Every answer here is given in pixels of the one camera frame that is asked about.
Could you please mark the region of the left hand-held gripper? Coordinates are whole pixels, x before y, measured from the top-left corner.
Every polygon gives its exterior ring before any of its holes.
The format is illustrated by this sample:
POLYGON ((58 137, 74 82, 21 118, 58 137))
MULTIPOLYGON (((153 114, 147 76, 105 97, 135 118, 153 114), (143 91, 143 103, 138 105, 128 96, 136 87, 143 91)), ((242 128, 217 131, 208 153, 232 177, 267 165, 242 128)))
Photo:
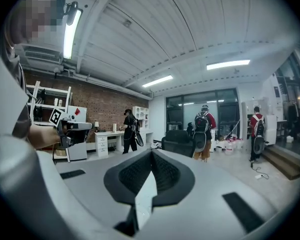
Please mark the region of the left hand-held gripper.
POLYGON ((85 143, 90 130, 93 128, 93 124, 90 122, 73 123, 70 115, 57 108, 53 109, 49 122, 56 129, 61 148, 69 148, 76 144, 85 143))

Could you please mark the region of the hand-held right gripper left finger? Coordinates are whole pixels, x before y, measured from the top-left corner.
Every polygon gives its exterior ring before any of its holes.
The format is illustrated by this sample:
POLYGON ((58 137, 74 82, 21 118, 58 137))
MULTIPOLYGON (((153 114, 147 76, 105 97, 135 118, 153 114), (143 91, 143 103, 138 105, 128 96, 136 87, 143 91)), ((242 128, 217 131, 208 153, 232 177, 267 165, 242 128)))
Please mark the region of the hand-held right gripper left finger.
POLYGON ((121 161, 119 155, 92 161, 54 163, 49 153, 39 151, 42 176, 56 209, 77 236, 119 236, 115 226, 129 220, 141 230, 152 215, 153 174, 133 198, 134 207, 116 202, 104 185, 109 166, 121 161))

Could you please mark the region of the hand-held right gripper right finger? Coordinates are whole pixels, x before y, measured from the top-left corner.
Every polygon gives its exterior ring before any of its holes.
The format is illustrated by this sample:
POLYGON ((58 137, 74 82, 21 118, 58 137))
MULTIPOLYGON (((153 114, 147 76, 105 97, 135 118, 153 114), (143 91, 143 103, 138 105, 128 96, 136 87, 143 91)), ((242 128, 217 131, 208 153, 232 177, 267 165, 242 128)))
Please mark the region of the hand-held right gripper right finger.
POLYGON ((177 205, 157 207, 139 240, 266 240, 276 209, 257 191, 212 163, 163 151, 194 174, 190 193, 177 205))

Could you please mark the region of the person's left forearm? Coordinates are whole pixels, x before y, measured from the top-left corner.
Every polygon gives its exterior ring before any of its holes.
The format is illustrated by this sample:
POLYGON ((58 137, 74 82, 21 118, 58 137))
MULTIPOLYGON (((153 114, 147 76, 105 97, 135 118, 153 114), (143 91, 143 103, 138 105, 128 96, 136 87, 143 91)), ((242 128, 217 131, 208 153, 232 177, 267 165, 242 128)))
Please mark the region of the person's left forearm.
POLYGON ((33 124, 29 128, 28 141, 37 150, 60 143, 61 138, 56 128, 33 124))

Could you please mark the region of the white board with red mark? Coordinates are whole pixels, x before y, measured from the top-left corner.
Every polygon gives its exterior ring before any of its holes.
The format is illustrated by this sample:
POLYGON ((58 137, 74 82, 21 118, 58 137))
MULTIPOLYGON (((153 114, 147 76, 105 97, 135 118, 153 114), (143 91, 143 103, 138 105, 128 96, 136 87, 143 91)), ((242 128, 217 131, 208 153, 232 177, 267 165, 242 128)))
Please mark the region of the white board with red mark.
POLYGON ((87 121, 87 108, 69 105, 67 108, 68 117, 72 122, 85 123, 87 121))

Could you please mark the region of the grey board panel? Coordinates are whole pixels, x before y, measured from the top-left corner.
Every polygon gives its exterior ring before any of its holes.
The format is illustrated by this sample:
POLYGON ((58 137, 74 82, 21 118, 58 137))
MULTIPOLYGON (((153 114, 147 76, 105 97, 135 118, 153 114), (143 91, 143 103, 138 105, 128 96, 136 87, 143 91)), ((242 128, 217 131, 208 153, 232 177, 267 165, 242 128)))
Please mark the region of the grey board panel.
POLYGON ((68 154, 70 161, 86 160, 88 158, 86 142, 69 147, 68 154))

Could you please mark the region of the white desk with drawers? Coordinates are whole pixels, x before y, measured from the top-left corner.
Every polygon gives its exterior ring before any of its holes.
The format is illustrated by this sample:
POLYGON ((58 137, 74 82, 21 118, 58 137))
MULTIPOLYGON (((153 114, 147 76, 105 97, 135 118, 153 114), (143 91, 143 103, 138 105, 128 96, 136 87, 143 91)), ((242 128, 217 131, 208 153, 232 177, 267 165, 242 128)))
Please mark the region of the white desk with drawers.
POLYGON ((95 151, 98 157, 103 158, 109 155, 109 138, 115 137, 115 151, 122 153, 124 151, 124 141, 123 141, 124 131, 105 131, 105 132, 95 132, 95 151))

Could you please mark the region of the group of clear water jugs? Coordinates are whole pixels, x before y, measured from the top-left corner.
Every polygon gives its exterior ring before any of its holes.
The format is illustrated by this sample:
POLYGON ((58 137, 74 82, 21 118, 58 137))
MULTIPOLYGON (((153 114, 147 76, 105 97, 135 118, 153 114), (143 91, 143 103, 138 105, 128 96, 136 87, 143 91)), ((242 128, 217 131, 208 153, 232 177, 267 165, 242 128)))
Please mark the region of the group of clear water jugs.
POLYGON ((241 152, 244 148, 244 140, 238 138, 236 134, 230 134, 226 138, 222 138, 216 142, 214 150, 217 153, 224 152, 226 155, 232 155, 235 151, 241 152))

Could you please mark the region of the black mesh office chair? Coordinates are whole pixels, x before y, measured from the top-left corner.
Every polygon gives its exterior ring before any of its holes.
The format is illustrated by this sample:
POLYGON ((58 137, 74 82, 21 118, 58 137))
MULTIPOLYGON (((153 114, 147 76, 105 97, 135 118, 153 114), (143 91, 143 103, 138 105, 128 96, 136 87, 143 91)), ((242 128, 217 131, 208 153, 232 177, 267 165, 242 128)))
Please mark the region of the black mesh office chair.
POLYGON ((161 149, 192 158, 195 142, 185 130, 169 130, 161 140, 161 149))

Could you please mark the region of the black white backpack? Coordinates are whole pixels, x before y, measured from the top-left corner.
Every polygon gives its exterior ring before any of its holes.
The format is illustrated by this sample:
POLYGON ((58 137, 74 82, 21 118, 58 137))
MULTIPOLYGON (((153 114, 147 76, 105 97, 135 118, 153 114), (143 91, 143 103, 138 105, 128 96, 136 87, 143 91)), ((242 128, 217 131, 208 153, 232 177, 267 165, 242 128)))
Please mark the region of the black white backpack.
POLYGON ((254 144, 253 151, 256 155, 260 155, 265 148, 265 122, 264 117, 258 118, 256 114, 252 116, 256 120, 254 126, 254 144))
POLYGON ((140 147, 143 147, 144 142, 143 142, 142 136, 140 134, 140 123, 139 123, 138 119, 133 120, 131 130, 134 133, 134 137, 135 137, 135 141, 136 141, 137 145, 139 145, 140 147))
POLYGON ((193 140, 195 142, 195 152, 202 152, 207 143, 207 131, 210 129, 210 122, 207 117, 208 112, 199 113, 195 120, 193 140))

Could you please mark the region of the white storage shelf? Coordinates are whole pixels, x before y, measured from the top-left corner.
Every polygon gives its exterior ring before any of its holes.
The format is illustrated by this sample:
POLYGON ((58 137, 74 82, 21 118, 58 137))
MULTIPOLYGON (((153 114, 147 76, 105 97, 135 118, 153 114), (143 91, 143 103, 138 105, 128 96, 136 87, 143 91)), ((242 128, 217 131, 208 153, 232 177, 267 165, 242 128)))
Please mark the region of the white storage shelf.
POLYGON ((44 87, 40 81, 36 81, 35 85, 26 86, 26 92, 29 96, 27 106, 31 125, 54 127, 49 122, 53 109, 56 108, 67 113, 72 100, 70 86, 67 89, 57 89, 44 87))

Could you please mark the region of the person's grey t-shirt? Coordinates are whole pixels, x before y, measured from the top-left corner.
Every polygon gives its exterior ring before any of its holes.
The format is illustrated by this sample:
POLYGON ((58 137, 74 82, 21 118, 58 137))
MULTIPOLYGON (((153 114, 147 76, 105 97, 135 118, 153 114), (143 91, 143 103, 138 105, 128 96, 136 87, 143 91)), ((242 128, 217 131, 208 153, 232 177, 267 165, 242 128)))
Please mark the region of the person's grey t-shirt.
POLYGON ((18 98, 18 100, 14 101, 11 105, 12 109, 16 109, 16 112, 19 113, 12 135, 19 139, 28 141, 32 121, 29 115, 27 101, 22 99, 25 97, 28 98, 26 94, 25 75, 20 63, 20 57, 16 55, 14 49, 8 45, 4 31, 0 32, 0 57, 18 85, 17 90, 19 94, 21 94, 21 98, 18 98))

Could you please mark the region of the dark framed window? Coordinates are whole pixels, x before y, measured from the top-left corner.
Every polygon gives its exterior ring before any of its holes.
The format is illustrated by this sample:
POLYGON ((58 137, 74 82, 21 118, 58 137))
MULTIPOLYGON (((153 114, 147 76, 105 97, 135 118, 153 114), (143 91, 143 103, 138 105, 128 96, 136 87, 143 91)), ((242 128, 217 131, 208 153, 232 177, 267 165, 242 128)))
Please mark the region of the dark framed window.
POLYGON ((239 99, 235 88, 216 91, 218 114, 218 137, 223 137, 233 131, 240 132, 239 99))
POLYGON ((182 95, 166 98, 166 132, 184 129, 183 101, 182 95))

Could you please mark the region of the ceiling air conditioner unit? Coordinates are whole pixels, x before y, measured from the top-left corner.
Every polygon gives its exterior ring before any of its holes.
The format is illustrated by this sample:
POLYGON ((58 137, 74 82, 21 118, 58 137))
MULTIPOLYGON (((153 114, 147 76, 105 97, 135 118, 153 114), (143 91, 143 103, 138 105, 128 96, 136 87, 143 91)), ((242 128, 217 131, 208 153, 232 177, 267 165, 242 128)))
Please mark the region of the ceiling air conditioner unit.
POLYGON ((18 44, 15 53, 23 68, 60 73, 64 70, 63 57, 59 51, 27 44, 18 44))

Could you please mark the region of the wooden step platform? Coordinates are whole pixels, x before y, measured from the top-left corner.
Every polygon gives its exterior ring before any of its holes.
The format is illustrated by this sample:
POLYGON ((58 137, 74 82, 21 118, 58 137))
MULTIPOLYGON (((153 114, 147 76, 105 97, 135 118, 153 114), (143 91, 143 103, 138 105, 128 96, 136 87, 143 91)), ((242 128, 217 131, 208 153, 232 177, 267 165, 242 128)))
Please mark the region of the wooden step platform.
POLYGON ((262 156, 288 180, 300 178, 300 159, 274 146, 267 146, 262 156))

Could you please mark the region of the long ceiling light panel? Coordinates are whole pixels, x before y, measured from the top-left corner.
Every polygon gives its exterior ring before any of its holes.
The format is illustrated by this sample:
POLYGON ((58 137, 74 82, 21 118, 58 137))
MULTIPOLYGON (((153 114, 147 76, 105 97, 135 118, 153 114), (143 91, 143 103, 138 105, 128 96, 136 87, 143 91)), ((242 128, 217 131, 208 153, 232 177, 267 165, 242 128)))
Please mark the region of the long ceiling light panel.
POLYGON ((70 24, 67 22, 65 24, 64 38, 63 38, 63 58, 64 59, 72 58, 75 33, 76 33, 77 26, 79 24, 81 15, 82 15, 82 10, 77 9, 75 11, 72 23, 70 24))
POLYGON ((160 84, 160 83, 172 80, 172 79, 173 79, 173 77, 171 75, 168 75, 168 76, 162 77, 160 79, 157 79, 157 80, 151 81, 149 83, 146 83, 146 84, 142 85, 142 87, 148 88, 150 86, 157 85, 157 84, 160 84))
POLYGON ((209 64, 206 66, 208 71, 214 69, 228 68, 228 67, 237 67, 237 66, 247 66, 249 65, 250 60, 234 60, 234 61, 226 61, 220 63, 209 64))

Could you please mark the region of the white wall shelf unit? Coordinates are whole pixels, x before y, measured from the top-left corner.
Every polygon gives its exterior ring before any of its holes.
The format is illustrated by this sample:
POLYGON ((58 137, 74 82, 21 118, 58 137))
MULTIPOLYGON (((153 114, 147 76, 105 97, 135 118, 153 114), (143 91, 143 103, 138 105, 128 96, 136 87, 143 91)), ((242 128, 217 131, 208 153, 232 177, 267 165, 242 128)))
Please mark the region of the white wall shelf unit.
POLYGON ((150 129, 150 111, 148 108, 133 106, 132 113, 140 124, 140 135, 143 143, 150 145, 153 142, 153 131, 150 129))

